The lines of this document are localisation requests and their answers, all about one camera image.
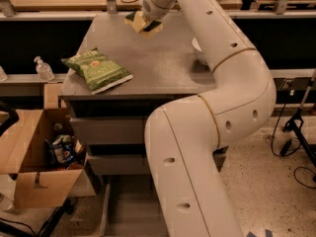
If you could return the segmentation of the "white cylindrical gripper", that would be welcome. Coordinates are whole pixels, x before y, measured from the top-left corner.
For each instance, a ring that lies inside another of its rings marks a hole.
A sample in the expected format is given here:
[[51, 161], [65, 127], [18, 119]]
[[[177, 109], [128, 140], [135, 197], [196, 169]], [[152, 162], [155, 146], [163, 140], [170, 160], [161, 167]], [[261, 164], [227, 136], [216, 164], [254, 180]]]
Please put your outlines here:
[[157, 21], [165, 17], [175, 4], [176, 0], [141, 0], [141, 11], [128, 14], [124, 22], [131, 26], [144, 38], [151, 38], [163, 30], [163, 24], [150, 25], [147, 21]]

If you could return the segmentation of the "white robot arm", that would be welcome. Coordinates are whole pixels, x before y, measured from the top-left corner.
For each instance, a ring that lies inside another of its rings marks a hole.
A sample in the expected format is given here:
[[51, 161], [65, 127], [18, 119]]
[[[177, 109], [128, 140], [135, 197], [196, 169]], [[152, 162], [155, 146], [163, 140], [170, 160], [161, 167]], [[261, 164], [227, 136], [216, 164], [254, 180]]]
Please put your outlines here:
[[271, 116], [273, 76], [216, 0], [141, 0], [141, 32], [180, 5], [215, 80], [214, 89], [169, 102], [148, 118], [147, 160], [170, 237], [243, 237], [213, 151], [247, 137]]

